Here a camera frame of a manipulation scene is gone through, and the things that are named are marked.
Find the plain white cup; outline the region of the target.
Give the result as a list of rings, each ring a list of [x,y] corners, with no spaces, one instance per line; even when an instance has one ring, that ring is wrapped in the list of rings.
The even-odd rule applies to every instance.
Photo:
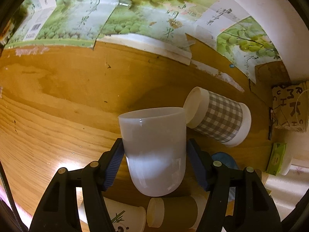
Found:
[[[186,169],[186,120],[182,107],[159,107],[119,115],[126,161],[137,190],[167,195],[181,184]]]

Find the blue plastic cup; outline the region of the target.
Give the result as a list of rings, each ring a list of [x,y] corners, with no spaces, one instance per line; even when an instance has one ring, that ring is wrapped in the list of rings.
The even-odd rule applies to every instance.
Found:
[[[239,170],[239,167],[234,158],[225,152],[217,152],[213,154],[211,157],[214,161],[220,161],[228,168]]]

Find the panda print paper cup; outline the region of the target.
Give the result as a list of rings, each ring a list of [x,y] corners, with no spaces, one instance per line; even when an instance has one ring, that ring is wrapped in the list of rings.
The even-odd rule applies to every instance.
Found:
[[[104,197],[104,202],[116,231],[144,231],[146,210],[142,206],[132,206]]]

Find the brown sleeve paper cup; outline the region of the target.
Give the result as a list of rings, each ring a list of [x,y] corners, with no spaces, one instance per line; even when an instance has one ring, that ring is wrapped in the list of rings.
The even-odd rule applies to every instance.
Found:
[[[147,207],[147,224],[163,231],[196,230],[207,199],[202,195],[154,197]]]

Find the grey checked paper cup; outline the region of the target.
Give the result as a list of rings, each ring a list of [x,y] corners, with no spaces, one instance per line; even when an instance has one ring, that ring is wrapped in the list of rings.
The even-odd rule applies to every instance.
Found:
[[[222,95],[195,87],[184,105],[186,125],[227,147],[240,145],[251,127],[249,107]]]

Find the cream ceramic mug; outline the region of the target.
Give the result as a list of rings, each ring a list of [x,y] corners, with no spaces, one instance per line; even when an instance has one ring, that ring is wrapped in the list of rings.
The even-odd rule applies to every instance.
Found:
[[[286,149],[284,156],[283,156],[283,160],[282,160],[282,164],[281,164],[281,169],[279,174],[281,175],[287,175],[290,167],[292,165],[292,160],[294,157],[294,152],[291,149]]]

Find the green tissue pack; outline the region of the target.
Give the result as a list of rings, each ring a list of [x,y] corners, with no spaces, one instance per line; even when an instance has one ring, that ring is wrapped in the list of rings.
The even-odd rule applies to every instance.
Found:
[[[286,143],[273,143],[266,169],[267,174],[276,176],[280,172],[285,151]]]

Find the beige printed fabric bag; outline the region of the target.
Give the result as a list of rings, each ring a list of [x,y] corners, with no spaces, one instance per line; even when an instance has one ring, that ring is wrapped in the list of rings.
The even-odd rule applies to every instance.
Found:
[[[308,82],[272,88],[272,123],[277,129],[306,132],[308,128]]]

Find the brown cardboard piece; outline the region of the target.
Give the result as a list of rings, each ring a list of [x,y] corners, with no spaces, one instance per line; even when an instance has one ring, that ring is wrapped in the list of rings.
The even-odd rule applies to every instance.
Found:
[[[289,74],[282,61],[255,66],[256,82],[250,81],[250,91],[268,107],[272,106],[272,88],[275,85],[290,84]]]

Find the grape print cardboard sheet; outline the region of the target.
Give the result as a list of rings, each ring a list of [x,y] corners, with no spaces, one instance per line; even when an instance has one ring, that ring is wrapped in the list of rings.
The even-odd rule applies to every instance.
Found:
[[[255,67],[280,59],[261,25],[235,0],[24,0],[6,48],[123,44],[184,64],[195,40],[254,81]]]

